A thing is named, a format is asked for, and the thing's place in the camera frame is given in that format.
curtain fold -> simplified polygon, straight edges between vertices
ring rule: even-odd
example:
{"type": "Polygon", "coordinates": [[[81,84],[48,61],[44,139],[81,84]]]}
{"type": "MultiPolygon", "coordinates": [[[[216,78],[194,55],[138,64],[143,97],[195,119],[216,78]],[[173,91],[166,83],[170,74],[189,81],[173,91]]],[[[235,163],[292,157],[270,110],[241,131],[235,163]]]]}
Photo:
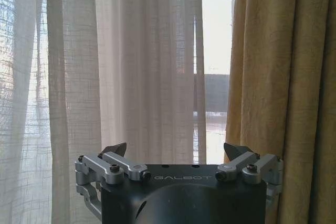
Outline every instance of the curtain fold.
{"type": "Polygon", "coordinates": [[[101,151],[95,0],[47,0],[52,223],[98,223],[76,193],[74,161],[101,151]]]}
{"type": "Polygon", "coordinates": [[[226,141],[284,158],[279,223],[336,222],[334,1],[236,0],[226,141]]]}

metal clamp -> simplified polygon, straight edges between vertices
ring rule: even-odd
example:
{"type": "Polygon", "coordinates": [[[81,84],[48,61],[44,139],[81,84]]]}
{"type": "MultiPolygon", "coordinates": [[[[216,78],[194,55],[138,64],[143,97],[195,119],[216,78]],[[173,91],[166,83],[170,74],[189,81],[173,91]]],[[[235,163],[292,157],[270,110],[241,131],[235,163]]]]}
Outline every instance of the metal clamp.
{"type": "Polygon", "coordinates": [[[283,167],[283,161],[276,155],[266,154],[256,163],[243,169],[244,182],[254,185],[264,180],[267,183],[266,208],[269,208],[275,197],[282,192],[283,167]]]}
{"type": "Polygon", "coordinates": [[[218,172],[216,173],[216,178],[220,182],[227,182],[235,180],[237,174],[242,171],[242,169],[258,160],[259,155],[253,152],[245,152],[229,162],[228,164],[221,164],[218,166],[218,172]]]}
{"type": "Polygon", "coordinates": [[[148,171],[146,165],[136,164],[113,152],[104,153],[102,158],[110,164],[119,165],[130,180],[144,182],[151,178],[151,173],[148,171]]]}
{"type": "Polygon", "coordinates": [[[84,196],[87,208],[101,220],[101,202],[98,200],[97,191],[91,185],[105,181],[109,185],[116,185],[124,180],[124,173],[130,180],[144,182],[151,178],[151,173],[146,165],[133,163],[126,158],[113,153],[79,156],[75,162],[76,191],[84,196]]]}

curtain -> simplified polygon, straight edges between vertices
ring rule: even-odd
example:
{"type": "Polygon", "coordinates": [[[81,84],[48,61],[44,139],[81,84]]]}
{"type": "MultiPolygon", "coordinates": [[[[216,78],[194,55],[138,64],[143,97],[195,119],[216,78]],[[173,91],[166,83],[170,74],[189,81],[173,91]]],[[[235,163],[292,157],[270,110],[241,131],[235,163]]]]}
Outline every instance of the curtain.
{"type": "Polygon", "coordinates": [[[98,223],[80,154],[205,163],[201,0],[0,0],[0,223],[98,223]]]}
{"type": "Polygon", "coordinates": [[[335,4],[235,2],[226,141],[283,157],[269,223],[336,223],[335,4]]]}
{"type": "Polygon", "coordinates": [[[102,145],[205,163],[201,0],[96,0],[102,145]]]}

sheer white curtain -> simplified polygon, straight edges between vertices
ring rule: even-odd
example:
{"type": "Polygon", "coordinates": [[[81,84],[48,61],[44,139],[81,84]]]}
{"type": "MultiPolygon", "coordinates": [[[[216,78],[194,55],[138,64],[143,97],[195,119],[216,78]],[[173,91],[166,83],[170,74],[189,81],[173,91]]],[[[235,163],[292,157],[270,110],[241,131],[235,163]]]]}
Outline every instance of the sheer white curtain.
{"type": "Polygon", "coordinates": [[[202,0],[96,10],[102,144],[127,142],[141,162],[205,163],[202,0]]]}
{"type": "Polygon", "coordinates": [[[98,223],[74,161],[204,163],[201,0],[0,0],[0,223],[98,223]]]}

black screw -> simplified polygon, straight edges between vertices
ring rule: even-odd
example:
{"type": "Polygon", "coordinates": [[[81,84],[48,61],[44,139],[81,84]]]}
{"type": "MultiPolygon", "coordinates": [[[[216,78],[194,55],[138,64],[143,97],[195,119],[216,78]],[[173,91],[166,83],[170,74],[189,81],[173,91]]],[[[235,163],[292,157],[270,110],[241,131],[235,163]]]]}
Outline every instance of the black screw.
{"type": "Polygon", "coordinates": [[[250,172],[256,172],[257,171],[257,166],[254,164],[249,164],[246,166],[246,168],[250,171],[250,172]]]}
{"type": "Polygon", "coordinates": [[[113,164],[110,166],[110,171],[113,172],[113,173],[117,173],[120,169],[120,166],[117,165],[117,164],[113,164]]]}
{"type": "Polygon", "coordinates": [[[151,173],[148,172],[148,171],[144,171],[142,174],[141,174],[141,182],[147,182],[151,179],[151,173]]]}
{"type": "Polygon", "coordinates": [[[227,176],[225,172],[216,172],[215,177],[219,182],[224,182],[227,176]]]}

